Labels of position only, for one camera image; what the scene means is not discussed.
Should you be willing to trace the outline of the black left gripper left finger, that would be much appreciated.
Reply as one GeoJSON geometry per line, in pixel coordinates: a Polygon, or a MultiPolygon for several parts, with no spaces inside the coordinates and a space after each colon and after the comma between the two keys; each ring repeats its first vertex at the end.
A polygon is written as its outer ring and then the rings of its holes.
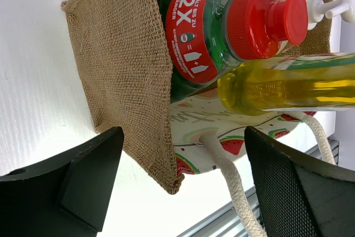
{"type": "Polygon", "coordinates": [[[110,202],[124,133],[91,140],[1,177],[1,236],[96,236],[110,202]]]}

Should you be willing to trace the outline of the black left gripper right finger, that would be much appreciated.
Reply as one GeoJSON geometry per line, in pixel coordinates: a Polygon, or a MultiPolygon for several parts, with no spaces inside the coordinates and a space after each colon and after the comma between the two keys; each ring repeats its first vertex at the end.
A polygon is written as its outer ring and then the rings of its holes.
{"type": "Polygon", "coordinates": [[[245,129],[260,213],[268,236],[354,236],[354,171],[245,129]]]}

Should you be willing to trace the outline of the yellow dish soap bottle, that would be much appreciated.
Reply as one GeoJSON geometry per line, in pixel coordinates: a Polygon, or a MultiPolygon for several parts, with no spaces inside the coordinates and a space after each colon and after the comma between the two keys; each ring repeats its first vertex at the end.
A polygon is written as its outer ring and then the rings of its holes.
{"type": "Polygon", "coordinates": [[[217,82],[231,112],[343,111],[354,108],[354,53],[275,57],[242,63],[217,82]]]}

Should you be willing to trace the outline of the burlap watermelon canvas bag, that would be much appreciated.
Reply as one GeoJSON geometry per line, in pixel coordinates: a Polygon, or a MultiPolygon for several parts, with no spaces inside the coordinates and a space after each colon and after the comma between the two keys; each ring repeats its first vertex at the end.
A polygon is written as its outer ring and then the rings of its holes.
{"type": "Polygon", "coordinates": [[[62,10],[95,131],[122,127],[124,151],[168,194],[186,176],[217,171],[202,134],[231,144],[226,155],[237,161],[246,154],[248,125],[274,139],[300,140],[309,131],[286,115],[233,114],[216,90],[170,103],[173,65],[156,0],[67,0],[62,10]]]}

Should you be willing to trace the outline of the white pump soap dispenser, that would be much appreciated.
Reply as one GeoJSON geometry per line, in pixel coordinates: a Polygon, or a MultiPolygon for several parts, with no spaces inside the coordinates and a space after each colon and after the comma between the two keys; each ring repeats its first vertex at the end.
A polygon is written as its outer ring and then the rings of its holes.
{"type": "Polygon", "coordinates": [[[338,15],[350,24],[354,24],[354,0],[335,0],[325,3],[323,0],[306,0],[308,12],[308,30],[323,20],[332,19],[338,15]]]}

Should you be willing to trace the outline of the green dish soap bottle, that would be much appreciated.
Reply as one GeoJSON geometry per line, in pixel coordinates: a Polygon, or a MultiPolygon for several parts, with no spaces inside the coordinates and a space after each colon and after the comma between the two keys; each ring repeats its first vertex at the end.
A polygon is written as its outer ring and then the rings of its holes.
{"type": "Polygon", "coordinates": [[[306,0],[157,0],[173,63],[170,100],[208,87],[241,63],[306,37],[306,0]]]}

